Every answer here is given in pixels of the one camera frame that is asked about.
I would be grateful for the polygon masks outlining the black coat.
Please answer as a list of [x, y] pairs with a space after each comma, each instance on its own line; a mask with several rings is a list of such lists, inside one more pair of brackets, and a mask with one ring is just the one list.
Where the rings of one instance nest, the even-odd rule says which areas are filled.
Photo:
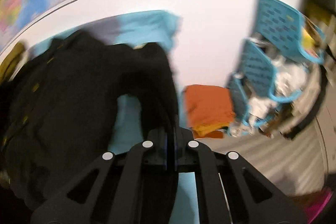
[[124, 95], [141, 104], [143, 136], [174, 127], [177, 94], [159, 44], [107, 46], [78, 31], [1, 84], [1, 167], [15, 196], [34, 210], [104, 153]]

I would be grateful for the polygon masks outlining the orange folded clothes stack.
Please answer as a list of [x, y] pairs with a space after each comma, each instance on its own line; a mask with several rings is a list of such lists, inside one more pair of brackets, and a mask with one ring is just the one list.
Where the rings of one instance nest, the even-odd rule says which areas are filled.
[[228, 88], [189, 85], [183, 91], [183, 100], [187, 125], [195, 138], [221, 139], [219, 130], [236, 118]]

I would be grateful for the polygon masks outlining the blue plastic basket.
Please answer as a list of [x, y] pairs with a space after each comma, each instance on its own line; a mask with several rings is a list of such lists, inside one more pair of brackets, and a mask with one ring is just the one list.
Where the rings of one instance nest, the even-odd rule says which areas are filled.
[[244, 126], [249, 125], [251, 106], [243, 85], [248, 83], [257, 96], [270, 99], [279, 105], [291, 103], [302, 93], [301, 88], [289, 92], [287, 96], [276, 95], [276, 74], [279, 72], [271, 59], [250, 39], [245, 41], [239, 70], [232, 73], [228, 82], [236, 120]]
[[253, 31], [266, 38], [288, 59], [321, 65], [324, 62], [323, 50], [317, 51], [314, 56], [303, 48], [304, 25], [304, 15], [286, 3], [279, 0], [258, 0]]

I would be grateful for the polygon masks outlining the mustard yellow garment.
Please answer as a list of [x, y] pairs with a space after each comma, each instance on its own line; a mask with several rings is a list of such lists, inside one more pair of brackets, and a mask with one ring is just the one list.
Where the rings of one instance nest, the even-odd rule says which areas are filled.
[[24, 65], [27, 62], [28, 57], [29, 53], [26, 51], [25, 43], [17, 42], [1, 63], [1, 84], [13, 78], [15, 72], [19, 70], [19, 65]]

